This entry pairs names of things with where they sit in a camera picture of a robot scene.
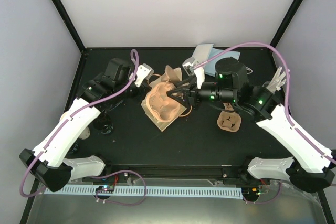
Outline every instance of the blue paper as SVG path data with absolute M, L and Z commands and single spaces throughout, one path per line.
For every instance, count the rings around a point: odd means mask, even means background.
M 216 56 L 217 54 L 219 54 L 220 52 L 223 52 L 224 50 L 220 50 L 220 49 L 216 49 L 213 48 L 211 49 L 211 52 L 209 54 L 208 59 L 213 58 L 214 56 Z M 233 57 L 236 60 L 239 60 L 239 56 L 240 56 L 240 52 L 235 52 L 235 51 L 229 51 L 226 52 L 225 54 L 219 56 L 217 59 L 209 62 L 208 64 L 206 64 L 204 66 L 204 72 L 205 74 L 209 75 L 209 76 L 215 76 L 215 64 L 216 62 L 218 62 L 219 60 L 223 59 L 223 58 L 229 58 L 229 57 Z

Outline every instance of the gray wall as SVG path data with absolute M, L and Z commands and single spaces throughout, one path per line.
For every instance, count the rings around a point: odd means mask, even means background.
M 304 0 L 277 47 L 290 68 L 293 117 L 329 148 L 336 148 L 335 43 L 335 0 Z M 336 219 L 336 187 L 325 194 Z
M 0 0 L 0 57 L 0 223 L 19 223 L 18 156 L 57 124 L 80 52 L 51 0 Z

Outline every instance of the black metal frame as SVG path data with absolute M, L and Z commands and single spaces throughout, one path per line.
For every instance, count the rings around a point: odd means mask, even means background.
M 284 35 L 287 27 L 289 26 L 291 20 L 293 19 L 295 13 L 299 9 L 302 1 L 303 0 L 293 0 L 293 2 L 291 3 L 284 19 L 282 20 L 278 30 L 276 31 L 276 33 L 275 33 L 275 35 L 274 35 L 274 37 L 273 37 L 273 39 L 270 43 L 273 47 L 276 47 L 278 45 L 278 43 L 280 42 L 282 36 Z M 70 107 L 72 101 L 75 98 L 76 91 L 78 89 L 78 85 L 79 85 L 79 81 L 80 81 L 80 77 L 81 77 L 81 74 L 83 72 L 86 60 L 87 60 L 88 49 L 85 48 L 83 42 L 81 41 L 80 36 L 77 33 L 77 31 L 76 31 L 68 13 L 67 13 L 64 5 L 62 4 L 61 0 L 52 0 L 52 2 L 54 3 L 59 15 L 61 16 L 62 20 L 64 21 L 66 27 L 68 28 L 68 30 L 71 34 L 71 36 L 73 37 L 78 49 L 82 53 L 81 59 L 80 59 L 80 62 L 79 62 L 79 65 L 78 65 L 78 68 L 77 68 L 77 71 L 76 71 L 76 75 L 75 75 L 74 81 L 73 81 L 72 86 L 71 86 L 69 98 L 68 98 L 67 103 L 66 103 L 65 109 L 67 110 Z M 36 191 L 36 189 L 38 187 L 38 184 L 39 184 L 38 180 L 35 180 L 34 184 L 33 184 L 33 187 L 31 189 L 32 190 L 31 192 Z M 319 198 L 320 198 L 320 201 L 321 201 L 321 205 L 322 205 L 322 208 L 323 208 L 324 215 L 326 216 L 327 223 L 328 224 L 335 224 L 333 216 L 332 216 L 331 211 L 330 211 L 330 207 L 329 207 L 327 199 L 326 199 L 326 195 L 324 194 L 324 191 L 318 192 L 318 195 L 319 195 Z M 33 202 L 34 202 L 34 197 L 28 199 L 20 224 L 27 223 L 29 212 L 31 210 Z

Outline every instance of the purple cable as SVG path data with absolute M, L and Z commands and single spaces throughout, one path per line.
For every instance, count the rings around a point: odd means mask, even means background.
M 98 104 L 98 103 L 105 102 L 105 101 L 110 100 L 110 99 L 112 99 L 112 98 L 115 98 L 116 96 L 118 96 L 118 95 L 120 95 L 121 93 L 123 93 L 123 92 L 124 92 L 124 91 L 125 91 L 131 84 L 132 84 L 132 82 L 135 80 L 135 76 L 137 75 L 136 73 L 137 73 L 137 71 L 138 71 L 138 67 L 139 67 L 139 54 L 138 54 L 138 52 L 137 52 L 135 49 L 132 49 L 132 51 L 131 51 L 131 60 L 134 62 L 135 69 L 134 69 L 134 73 L 133 73 L 133 75 L 132 75 L 130 81 L 125 85 L 125 87 L 123 87 L 121 90 L 119 90 L 118 92 L 116 92 L 116 93 L 114 93 L 114 94 L 112 94 L 112 95 L 110 95 L 110 96 L 108 96 L 108 97 L 105 97 L 105 98 L 100 99 L 100 100 L 95 101 L 95 102 L 91 102 L 91 103 L 89 103 L 89 104 L 87 104 L 87 105 L 85 105 L 85 106 L 79 108 L 79 109 L 76 110 L 73 114 L 71 114 L 70 117 L 73 117 L 74 115 L 76 115 L 77 113 L 79 113 L 80 111 L 82 111 L 83 109 L 85 109 L 85 108 L 87 108 L 87 107 L 91 107 L 91 106 L 94 106 L 94 105 L 96 105 L 96 104 Z M 67 124 L 67 122 L 69 122 L 68 119 L 64 120 L 64 122 L 59 126 L 59 128 L 57 128 L 57 129 L 55 130 L 55 132 L 53 133 L 53 135 L 51 136 L 51 138 L 48 140 L 48 142 L 47 142 L 46 145 L 44 146 L 44 149 L 45 149 L 45 150 L 46 150 L 47 147 L 50 145 L 50 143 L 51 143 L 52 140 L 55 138 L 55 136 L 58 134 L 58 132 L 60 132 L 60 130 L 64 127 L 64 125 Z M 21 194 L 22 197 L 26 197 L 26 198 L 28 198 L 28 197 L 32 197 L 32 196 L 35 196 L 35 195 L 39 194 L 40 192 L 42 192 L 42 191 L 44 191 L 44 190 L 46 189 L 46 187 L 43 187 L 43 188 L 41 188 L 40 190 L 38 190 L 38 191 L 36 191 L 36 192 L 34 192 L 34 193 L 32 193 L 32 194 L 25 194 L 25 193 L 23 192 L 24 184 L 25 184 L 25 181 L 26 181 L 26 179 L 27 179 L 27 177 L 28 177 L 29 172 L 31 171 L 32 167 L 35 165 L 35 163 L 38 161 L 38 159 L 42 156 L 43 153 L 44 153 L 44 152 L 40 152 L 40 153 L 34 158 L 34 160 L 31 162 L 31 164 L 28 166 L 27 170 L 26 170 L 25 173 L 24 173 L 23 179 L 22 179 L 22 181 L 21 181 L 21 183 L 20 183 L 20 189 L 19 189 L 20 194 Z
M 288 99 L 289 99 L 289 86 L 290 86 L 290 75 L 289 75 L 289 70 L 288 70 L 288 67 L 287 67 L 287 64 L 285 62 L 285 59 L 283 58 L 283 56 L 281 55 L 281 53 L 276 49 L 274 48 L 273 46 L 271 45 L 268 45 L 268 44 L 265 44 L 265 43 L 262 43 L 262 42 L 255 42 L 255 41 L 252 41 L 252 42 L 245 42 L 245 43 L 241 43 L 241 44 L 238 44 L 238 45 L 235 45 L 233 47 L 229 47 L 227 49 L 225 49 L 223 52 L 220 52 L 219 54 L 215 55 L 213 58 L 211 59 L 208 59 L 207 61 L 204 61 L 198 65 L 196 65 L 194 67 L 194 70 L 197 69 L 197 68 L 200 68 L 204 65 L 206 65 L 207 63 L 209 63 L 210 61 L 213 61 L 215 59 L 217 59 L 219 56 L 231 51 L 231 50 L 234 50 L 238 47 L 243 47 L 243 46 L 250 46 L 250 45 L 259 45 L 259 46 L 263 46 L 263 47 L 267 47 L 268 49 L 272 50 L 277 56 L 278 58 L 281 60 L 282 62 L 282 65 L 283 67 L 285 68 L 285 73 L 286 73 L 286 79 L 287 79 L 287 86 L 286 86 L 286 94 L 285 94 L 285 115 L 286 115 L 286 118 L 289 122 L 289 124 L 291 126 L 294 126 L 294 123 L 292 121 L 292 119 L 290 118 L 290 115 L 289 115 L 289 105 L 288 105 Z M 298 134 L 300 136 L 302 136 L 302 138 L 304 140 L 306 140 L 306 142 L 308 144 L 310 144 L 319 154 L 321 154 L 321 156 L 325 157 L 327 160 L 329 160 L 330 162 L 336 164 L 336 160 L 334 160 L 332 157 L 330 156 L 327 156 L 322 150 L 320 150 L 312 141 L 310 141 L 310 139 L 303 134 L 302 131 L 300 131 L 298 128 L 295 128 L 296 132 L 298 132 Z
M 146 183 L 145 183 L 145 180 L 143 179 L 143 177 L 140 174 L 138 174 L 138 173 L 136 173 L 136 172 L 134 172 L 132 170 L 120 170 L 118 172 L 111 173 L 109 175 L 100 176 L 100 177 L 91 176 L 90 178 L 98 178 L 98 179 L 108 178 L 108 177 L 114 176 L 114 175 L 119 174 L 119 173 L 133 173 L 133 174 L 137 175 L 142 180 L 143 186 L 144 186 L 144 193 L 143 193 L 142 198 L 139 201 L 137 201 L 136 203 L 127 204 L 127 203 L 121 203 L 121 202 L 117 202 L 117 201 L 113 201 L 113 200 L 99 199 L 98 198 L 98 192 L 96 192 L 96 196 L 95 196 L 96 199 L 99 200 L 99 201 L 105 201 L 105 202 L 108 202 L 108 203 L 113 203 L 113 204 L 117 204 L 117 205 L 125 206 L 125 207 L 133 207 L 133 206 L 137 206 L 137 205 L 140 205 L 141 203 L 143 203 L 143 201 L 146 198 L 146 194 L 147 194 L 147 186 L 146 186 Z
M 271 202 L 275 201 L 281 195 L 282 188 L 283 188 L 283 185 L 282 185 L 282 181 L 280 180 L 279 190 L 278 190 L 278 193 L 276 194 L 276 196 L 274 196 L 274 198 L 272 198 L 270 200 L 266 200 L 264 202 L 251 202 L 251 201 L 247 201 L 245 199 L 245 197 L 243 196 L 243 200 L 246 202 L 246 204 L 252 204 L 252 205 L 264 205 L 264 204 L 268 204 L 268 203 L 271 203 Z

